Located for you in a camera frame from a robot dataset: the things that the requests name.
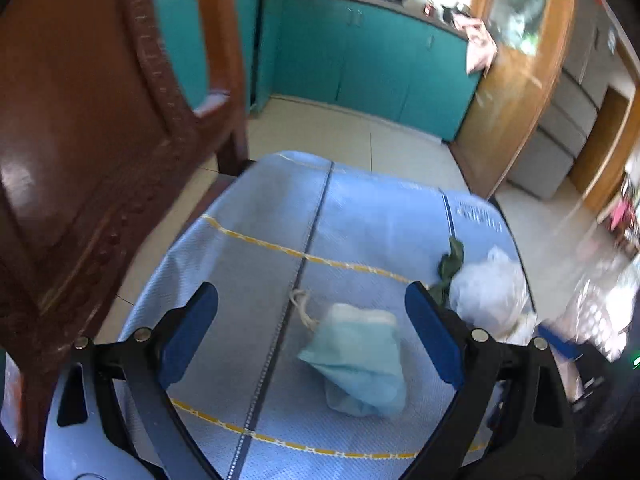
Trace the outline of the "white plastic bag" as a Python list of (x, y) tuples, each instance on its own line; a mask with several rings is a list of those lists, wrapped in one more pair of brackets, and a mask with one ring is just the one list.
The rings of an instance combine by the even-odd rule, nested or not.
[(526, 346), (534, 336), (537, 315), (522, 266), (497, 246), (484, 260), (462, 266), (451, 281), (448, 306), (498, 342)]

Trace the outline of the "light blue face mask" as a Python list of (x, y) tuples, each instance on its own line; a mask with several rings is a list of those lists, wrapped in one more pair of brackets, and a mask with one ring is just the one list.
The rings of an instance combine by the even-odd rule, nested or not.
[(299, 321), (310, 333), (297, 359), (323, 377), (329, 408), (354, 417), (399, 415), (408, 387), (396, 316), (337, 302), (322, 318), (312, 318), (309, 299), (303, 289), (290, 293)]

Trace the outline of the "teal lower kitchen cabinets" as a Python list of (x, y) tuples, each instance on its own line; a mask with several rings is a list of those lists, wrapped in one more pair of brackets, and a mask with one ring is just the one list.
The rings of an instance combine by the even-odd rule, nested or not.
[(335, 105), (445, 142), (456, 137), (480, 80), (468, 42), (449, 26), (380, 0), (234, 0), (243, 104), (272, 96)]

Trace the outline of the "white plastic mesh basket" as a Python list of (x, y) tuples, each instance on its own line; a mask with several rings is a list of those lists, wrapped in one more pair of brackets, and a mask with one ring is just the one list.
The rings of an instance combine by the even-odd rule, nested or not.
[(551, 327), (578, 344), (591, 342), (613, 362), (627, 347), (638, 290), (637, 263), (622, 257), (600, 261), (580, 278)]

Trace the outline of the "green leaf scrap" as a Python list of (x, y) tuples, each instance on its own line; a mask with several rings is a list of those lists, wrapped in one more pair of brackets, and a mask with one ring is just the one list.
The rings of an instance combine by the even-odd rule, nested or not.
[(444, 306), (447, 303), (451, 282), (461, 270), (463, 263), (463, 243), (461, 240), (458, 240), (457, 237), (450, 236), (449, 252), (442, 255), (442, 258), (439, 260), (437, 268), (438, 282), (427, 289), (436, 304)]

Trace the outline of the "dark wooden chair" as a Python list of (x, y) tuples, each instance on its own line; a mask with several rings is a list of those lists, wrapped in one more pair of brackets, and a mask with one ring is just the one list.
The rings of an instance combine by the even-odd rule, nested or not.
[(153, 0), (9, 0), (1, 11), (1, 344), (33, 463), (58, 373), (202, 162), (247, 156), (234, 0), (198, 0), (209, 64), (183, 96)]

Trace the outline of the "brown wooden room door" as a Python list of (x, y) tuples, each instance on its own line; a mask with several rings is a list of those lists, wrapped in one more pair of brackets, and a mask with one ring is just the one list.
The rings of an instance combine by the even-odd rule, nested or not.
[(592, 180), (597, 177), (617, 133), (626, 117), (629, 100), (613, 87), (606, 89), (587, 142), (575, 159), (568, 178), (578, 192), (585, 193)]

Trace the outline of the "silver refrigerator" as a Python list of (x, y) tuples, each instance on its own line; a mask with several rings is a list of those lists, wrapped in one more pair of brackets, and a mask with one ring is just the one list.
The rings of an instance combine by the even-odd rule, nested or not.
[(577, 0), (574, 29), (551, 101), (512, 166), (508, 180), (548, 200), (585, 147), (606, 90), (616, 76), (628, 84), (616, 54), (617, 32), (599, 0)]

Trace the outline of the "pink hanging towel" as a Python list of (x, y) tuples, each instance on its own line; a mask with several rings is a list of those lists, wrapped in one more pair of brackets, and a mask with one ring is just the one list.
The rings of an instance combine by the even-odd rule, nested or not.
[(461, 13), (454, 14), (454, 27), (463, 32), (468, 40), (466, 47), (465, 71), (468, 75), (486, 73), (498, 53), (494, 38), (480, 18), (469, 18)]

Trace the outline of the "wooden glass sliding door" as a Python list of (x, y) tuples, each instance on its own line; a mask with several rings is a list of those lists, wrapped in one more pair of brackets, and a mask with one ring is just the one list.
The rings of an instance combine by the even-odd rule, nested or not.
[(548, 0), (537, 52), (498, 45), (451, 153), (470, 191), (489, 198), (508, 175), (550, 103), (572, 36), (576, 0)]

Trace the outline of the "black kettle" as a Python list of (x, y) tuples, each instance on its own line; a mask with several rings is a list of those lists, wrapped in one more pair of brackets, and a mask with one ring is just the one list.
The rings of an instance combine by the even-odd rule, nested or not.
[(466, 18), (472, 16), (470, 8), (460, 2), (454, 6), (442, 6), (442, 20), (445, 23), (454, 26), (454, 18), (458, 15), (463, 15)]

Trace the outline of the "red thermos bottle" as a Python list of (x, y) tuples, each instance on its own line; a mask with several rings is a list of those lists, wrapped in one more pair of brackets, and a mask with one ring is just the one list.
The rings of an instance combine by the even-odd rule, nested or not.
[(434, 3), (432, 3), (431, 1), (427, 1), (427, 3), (424, 4), (424, 14), (428, 16), (433, 16), (434, 13), (435, 13)]

